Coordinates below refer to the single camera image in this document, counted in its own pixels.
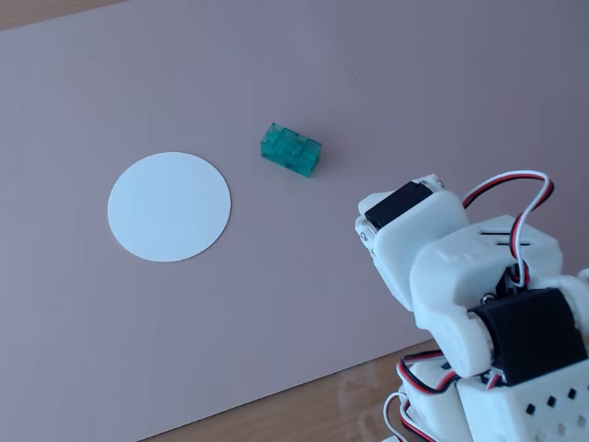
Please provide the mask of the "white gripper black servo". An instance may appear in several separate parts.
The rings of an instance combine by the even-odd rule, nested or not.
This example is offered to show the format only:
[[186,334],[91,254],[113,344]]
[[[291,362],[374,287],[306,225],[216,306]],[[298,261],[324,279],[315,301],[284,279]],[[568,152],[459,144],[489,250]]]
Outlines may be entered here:
[[410,271],[418,252],[469,224],[460,198],[434,175],[358,203],[354,230],[392,296],[413,311]]

